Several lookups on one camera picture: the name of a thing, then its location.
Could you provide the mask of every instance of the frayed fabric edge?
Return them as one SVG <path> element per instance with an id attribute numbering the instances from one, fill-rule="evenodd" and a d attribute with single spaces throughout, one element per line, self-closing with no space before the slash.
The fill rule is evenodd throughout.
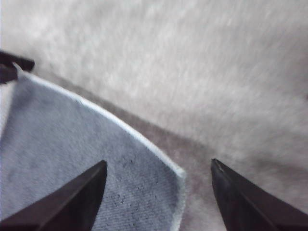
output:
<path id="1" fill-rule="evenodd" d="M 80 95 L 73 93 L 71 91 L 68 91 L 56 84 L 53 84 L 49 81 L 46 81 L 44 79 L 41 79 L 37 77 L 34 74 L 24 72 L 22 70 L 19 70 L 18 78 L 26 77 L 30 79 L 31 81 L 43 85 L 47 88 L 50 88 L 56 92 L 59 92 L 68 98 L 71 98 L 72 100 L 78 101 L 79 103 L 83 104 L 85 107 L 90 108 L 91 110 L 94 110 L 97 113 L 100 113 L 104 117 L 108 118 L 115 124 L 119 125 L 123 130 L 127 131 L 131 136 L 133 136 L 135 139 L 140 141 L 142 144 L 144 144 L 151 152 L 153 152 L 165 165 L 167 165 L 170 169 L 172 169 L 178 178 L 178 184 L 179 184 L 179 194 L 178 194 L 178 202 L 176 206 L 176 210 L 173 215 L 173 221 L 170 227 L 170 231 L 178 231 L 180 229 L 180 224 L 182 220 L 182 215 L 185 209 L 185 201 L 186 201 L 186 187 L 185 187 L 185 180 L 186 180 L 186 172 L 178 166 L 176 163 L 174 163 L 163 151 L 161 151 L 156 145 L 154 145 L 152 142 L 150 142 L 147 138 L 145 138 L 141 133 L 139 133 L 137 130 L 133 129 L 130 125 L 125 123 L 123 120 L 116 117 L 114 114 L 110 113 L 106 109 L 94 104 L 93 102 L 81 97 Z"/>

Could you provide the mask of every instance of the black object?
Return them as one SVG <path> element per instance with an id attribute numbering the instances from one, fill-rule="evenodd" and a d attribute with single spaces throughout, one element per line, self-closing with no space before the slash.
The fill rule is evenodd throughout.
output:
<path id="1" fill-rule="evenodd" d="M 18 79 L 17 69 L 13 63 L 24 71 L 31 71 L 35 64 L 33 60 L 0 51 L 0 84 Z"/>
<path id="2" fill-rule="evenodd" d="M 308 215 L 213 159 L 214 194 L 228 231 L 308 231 Z"/>
<path id="3" fill-rule="evenodd" d="M 90 231 L 107 177 L 101 161 L 66 185 L 0 223 L 0 231 Z"/>

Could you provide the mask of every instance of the denim fabric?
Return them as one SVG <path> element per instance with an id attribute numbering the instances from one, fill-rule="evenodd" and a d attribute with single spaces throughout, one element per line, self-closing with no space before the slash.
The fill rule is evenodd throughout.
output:
<path id="1" fill-rule="evenodd" d="M 20 77 L 1 136 L 1 219 L 100 160 L 108 163 L 93 230 L 177 230 L 184 172 L 103 109 L 56 86 Z"/>

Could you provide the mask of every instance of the floor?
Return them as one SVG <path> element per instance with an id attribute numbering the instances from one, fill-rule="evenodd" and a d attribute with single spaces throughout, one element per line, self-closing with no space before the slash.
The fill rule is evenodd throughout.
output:
<path id="1" fill-rule="evenodd" d="M 304 0 L 2 0 L 1 48 L 186 169 L 181 230 L 223 230 L 218 158 L 308 213 Z"/>

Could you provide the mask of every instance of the blue fabric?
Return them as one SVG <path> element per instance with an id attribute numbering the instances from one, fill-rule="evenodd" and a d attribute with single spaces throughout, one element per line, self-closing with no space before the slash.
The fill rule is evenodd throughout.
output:
<path id="1" fill-rule="evenodd" d="M 21 78 L 0 142 L 1 219 L 105 160 L 108 177 L 94 231 L 163 231 L 174 222 L 180 177 L 79 100 Z"/>

